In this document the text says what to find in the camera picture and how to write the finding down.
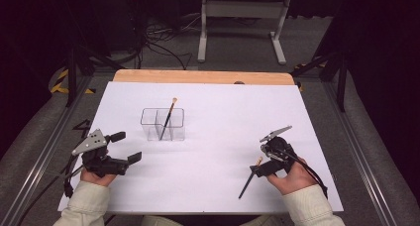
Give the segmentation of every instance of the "white paper sheet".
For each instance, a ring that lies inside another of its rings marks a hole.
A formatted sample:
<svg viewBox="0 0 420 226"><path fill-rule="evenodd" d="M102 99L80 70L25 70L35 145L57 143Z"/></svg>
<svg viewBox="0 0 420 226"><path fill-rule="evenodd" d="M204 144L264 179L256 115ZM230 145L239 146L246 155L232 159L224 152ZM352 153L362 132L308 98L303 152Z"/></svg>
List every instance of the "white paper sheet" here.
<svg viewBox="0 0 420 226"><path fill-rule="evenodd" d="M144 108L185 111L185 140L151 142L140 124ZM254 177L239 199L259 157L260 139L291 125L280 136L316 170L328 186L334 211L343 211L336 186L296 86L109 82L91 132L120 131L127 138L111 143L114 159L142 151L111 184L108 210L129 214L284 213L281 195L265 177ZM79 158L76 166L81 165ZM285 175L284 170L277 173ZM79 176L72 179L76 186ZM58 210L68 202L64 196Z"/></svg>

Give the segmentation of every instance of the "sleeve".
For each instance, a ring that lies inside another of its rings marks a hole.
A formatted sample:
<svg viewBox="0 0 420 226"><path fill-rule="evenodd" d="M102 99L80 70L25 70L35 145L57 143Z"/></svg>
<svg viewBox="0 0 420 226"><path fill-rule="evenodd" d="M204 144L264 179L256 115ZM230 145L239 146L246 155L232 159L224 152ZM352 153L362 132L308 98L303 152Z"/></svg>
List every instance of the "sleeve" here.
<svg viewBox="0 0 420 226"><path fill-rule="evenodd" d="M53 225L102 226L109 198L108 187L81 181L68 201L67 207L62 210L61 217Z"/></svg>
<svg viewBox="0 0 420 226"><path fill-rule="evenodd" d="M286 194L283 200L296 226L345 225L340 217L333 215L318 184Z"/></svg>

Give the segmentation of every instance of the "clear plastic container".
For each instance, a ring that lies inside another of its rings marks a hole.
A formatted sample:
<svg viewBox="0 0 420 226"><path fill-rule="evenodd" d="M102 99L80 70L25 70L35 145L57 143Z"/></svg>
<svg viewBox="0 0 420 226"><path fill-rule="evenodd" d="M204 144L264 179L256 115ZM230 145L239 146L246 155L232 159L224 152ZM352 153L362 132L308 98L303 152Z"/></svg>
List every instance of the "clear plastic container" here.
<svg viewBox="0 0 420 226"><path fill-rule="evenodd" d="M183 141L185 139L184 110L173 108L146 108L141 124L149 141Z"/></svg>

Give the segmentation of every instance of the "hand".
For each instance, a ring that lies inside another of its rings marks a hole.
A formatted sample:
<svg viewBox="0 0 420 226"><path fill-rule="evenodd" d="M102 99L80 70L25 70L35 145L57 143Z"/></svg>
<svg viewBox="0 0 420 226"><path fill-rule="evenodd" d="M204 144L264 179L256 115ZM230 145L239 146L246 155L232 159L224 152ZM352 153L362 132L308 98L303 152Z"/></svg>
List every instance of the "hand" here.
<svg viewBox="0 0 420 226"><path fill-rule="evenodd" d="M99 184L107 187L117 176L115 174L105 174L102 178L93 172L83 169L80 174L80 179L94 184Z"/></svg>
<svg viewBox="0 0 420 226"><path fill-rule="evenodd" d="M275 174L271 174L266 178L280 191L282 195L292 193L317 183L315 179L309 174L309 172L306 171L303 165L297 162L294 162L294 164L291 166L291 170L286 177L280 178Z"/></svg>

